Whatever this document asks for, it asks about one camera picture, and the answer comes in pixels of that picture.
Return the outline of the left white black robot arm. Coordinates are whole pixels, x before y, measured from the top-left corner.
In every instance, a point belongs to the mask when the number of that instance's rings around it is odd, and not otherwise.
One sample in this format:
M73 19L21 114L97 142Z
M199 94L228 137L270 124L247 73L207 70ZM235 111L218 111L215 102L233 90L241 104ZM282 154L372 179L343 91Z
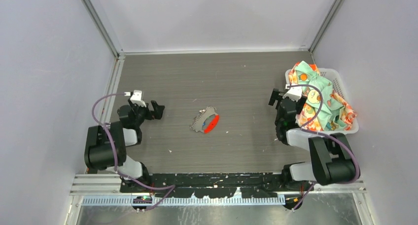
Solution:
M141 125L145 120L160 120L165 106L151 101L153 109L128 101L117 110L119 120L109 127L100 125L88 128L84 160L88 169L109 170L117 167L124 175L125 183L139 192L146 192L151 186L151 176L146 166L127 155L127 147L142 143Z

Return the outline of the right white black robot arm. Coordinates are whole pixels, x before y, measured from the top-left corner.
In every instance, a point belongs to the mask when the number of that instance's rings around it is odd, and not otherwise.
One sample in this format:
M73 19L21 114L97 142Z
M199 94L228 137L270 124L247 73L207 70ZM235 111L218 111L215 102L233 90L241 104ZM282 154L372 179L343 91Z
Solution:
M281 171L281 184L295 190L301 182L316 182L322 186L348 184L360 176L348 140L343 133L325 134L301 128L296 116L302 112L307 98L291 91L273 89L269 105L275 106L277 139L283 144L309 152L308 162L287 164Z

